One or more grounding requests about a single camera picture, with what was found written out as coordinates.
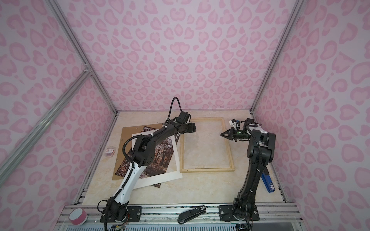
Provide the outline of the white mat board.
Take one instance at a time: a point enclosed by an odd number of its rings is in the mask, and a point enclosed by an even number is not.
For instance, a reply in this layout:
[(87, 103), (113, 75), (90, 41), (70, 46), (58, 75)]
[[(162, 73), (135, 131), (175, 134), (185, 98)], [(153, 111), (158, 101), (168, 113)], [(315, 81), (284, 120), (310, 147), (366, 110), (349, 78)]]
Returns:
[(134, 189), (161, 184), (181, 179), (182, 177), (176, 136), (173, 135), (157, 145), (154, 161), (144, 169)]

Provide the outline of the light wooden picture frame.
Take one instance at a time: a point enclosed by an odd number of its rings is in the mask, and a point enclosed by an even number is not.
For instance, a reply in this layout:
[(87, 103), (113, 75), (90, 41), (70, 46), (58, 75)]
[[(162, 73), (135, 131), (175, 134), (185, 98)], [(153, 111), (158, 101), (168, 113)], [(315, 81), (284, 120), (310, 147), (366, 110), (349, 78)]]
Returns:
[(226, 131), (222, 117), (192, 118), (195, 133), (180, 138), (180, 171), (232, 172), (235, 170), (229, 141), (220, 136)]

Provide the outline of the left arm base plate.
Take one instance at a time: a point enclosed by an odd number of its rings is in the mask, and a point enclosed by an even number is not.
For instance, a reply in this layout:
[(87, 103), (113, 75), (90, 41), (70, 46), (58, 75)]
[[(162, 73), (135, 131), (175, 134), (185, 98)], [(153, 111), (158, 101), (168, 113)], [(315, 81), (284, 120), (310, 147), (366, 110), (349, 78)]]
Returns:
[(104, 208), (100, 222), (139, 222), (142, 213), (140, 206), (111, 206)]

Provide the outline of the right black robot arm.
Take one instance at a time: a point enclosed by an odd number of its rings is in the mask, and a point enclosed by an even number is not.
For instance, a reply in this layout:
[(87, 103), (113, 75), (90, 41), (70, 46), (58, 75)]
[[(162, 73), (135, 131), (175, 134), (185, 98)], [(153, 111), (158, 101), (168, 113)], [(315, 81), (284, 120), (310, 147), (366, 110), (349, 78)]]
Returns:
[(247, 141), (247, 157), (249, 166), (245, 182), (234, 198), (233, 205), (219, 206), (220, 221), (246, 221), (250, 225), (253, 221), (259, 221), (259, 213), (256, 202), (256, 194), (259, 182), (269, 163), (273, 161), (275, 154), (276, 134), (267, 132), (261, 128), (252, 118), (244, 121), (232, 119), (229, 121), (231, 129), (221, 136), (231, 141)]

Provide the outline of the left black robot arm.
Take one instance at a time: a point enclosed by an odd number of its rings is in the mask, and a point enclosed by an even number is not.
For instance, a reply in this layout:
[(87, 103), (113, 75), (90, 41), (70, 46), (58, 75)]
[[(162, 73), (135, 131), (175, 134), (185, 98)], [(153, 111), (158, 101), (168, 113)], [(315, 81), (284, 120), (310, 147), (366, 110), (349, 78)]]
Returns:
[(191, 123), (188, 112), (180, 112), (179, 116), (167, 119), (163, 127), (152, 131), (148, 135), (136, 135), (129, 138), (122, 147), (126, 159), (130, 161), (128, 172), (115, 194), (107, 200), (105, 208), (101, 211), (102, 223), (127, 222), (129, 211), (127, 206), (131, 193), (143, 171), (154, 161), (156, 147), (165, 139), (185, 133), (196, 131), (195, 123)]

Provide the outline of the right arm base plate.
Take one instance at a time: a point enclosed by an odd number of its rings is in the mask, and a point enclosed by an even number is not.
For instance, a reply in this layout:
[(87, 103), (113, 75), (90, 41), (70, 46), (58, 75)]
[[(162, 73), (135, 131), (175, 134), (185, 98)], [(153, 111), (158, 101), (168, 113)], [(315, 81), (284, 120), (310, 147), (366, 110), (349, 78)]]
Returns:
[[(224, 221), (224, 222), (246, 221), (245, 213), (243, 213), (242, 215), (239, 215), (237, 218), (237, 215), (234, 213), (233, 205), (220, 205), (218, 206), (218, 209), (219, 209), (220, 221)], [(251, 215), (251, 220), (253, 222), (260, 220), (257, 206), (254, 206), (254, 209)]]

